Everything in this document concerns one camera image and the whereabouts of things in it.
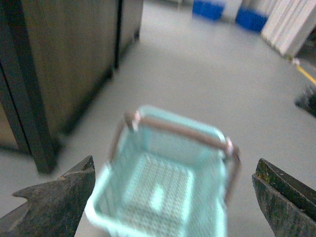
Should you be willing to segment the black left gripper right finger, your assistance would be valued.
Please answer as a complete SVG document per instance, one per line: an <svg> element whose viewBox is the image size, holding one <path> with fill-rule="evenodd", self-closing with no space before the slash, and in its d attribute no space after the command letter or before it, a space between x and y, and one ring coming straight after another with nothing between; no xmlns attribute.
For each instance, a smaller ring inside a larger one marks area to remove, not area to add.
<svg viewBox="0 0 316 237"><path fill-rule="evenodd" d="M316 235L316 191L261 158L252 175L259 207L276 237Z"/></svg>

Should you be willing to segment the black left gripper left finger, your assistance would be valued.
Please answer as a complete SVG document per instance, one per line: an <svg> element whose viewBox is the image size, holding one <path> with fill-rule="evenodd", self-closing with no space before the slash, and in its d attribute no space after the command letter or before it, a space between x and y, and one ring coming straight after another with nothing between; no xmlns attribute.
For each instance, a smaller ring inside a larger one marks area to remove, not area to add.
<svg viewBox="0 0 316 237"><path fill-rule="evenodd" d="M0 219L2 237L73 237L95 186L95 167L87 156L55 180L12 195L26 201Z"/></svg>

